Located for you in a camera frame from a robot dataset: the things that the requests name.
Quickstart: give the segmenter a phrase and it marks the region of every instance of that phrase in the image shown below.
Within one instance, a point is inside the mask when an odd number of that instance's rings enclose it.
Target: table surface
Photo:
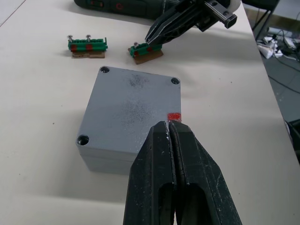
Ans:
[[[191,29],[135,65],[152,21],[26,0],[0,28],[0,224],[120,225],[128,176],[90,172],[75,145],[100,66],[181,80],[182,121],[220,166],[244,225],[298,224],[300,169],[243,7],[229,30]],[[107,37],[105,59],[72,59]]]

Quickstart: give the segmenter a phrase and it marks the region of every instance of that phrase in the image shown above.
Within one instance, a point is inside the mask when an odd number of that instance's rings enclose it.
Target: gray box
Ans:
[[[181,115],[179,79],[101,67],[76,145],[91,171],[129,174],[150,128],[169,113]]]

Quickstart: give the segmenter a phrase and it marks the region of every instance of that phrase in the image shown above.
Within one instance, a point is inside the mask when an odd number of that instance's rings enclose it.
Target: cardboard base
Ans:
[[[73,58],[105,58],[104,52],[73,52]]]
[[[150,52],[146,55],[135,56],[133,59],[135,60],[135,63],[138,65],[138,64],[156,59],[156,58],[161,57],[163,55],[164,55],[163,52],[161,50],[159,50],[159,51]]]

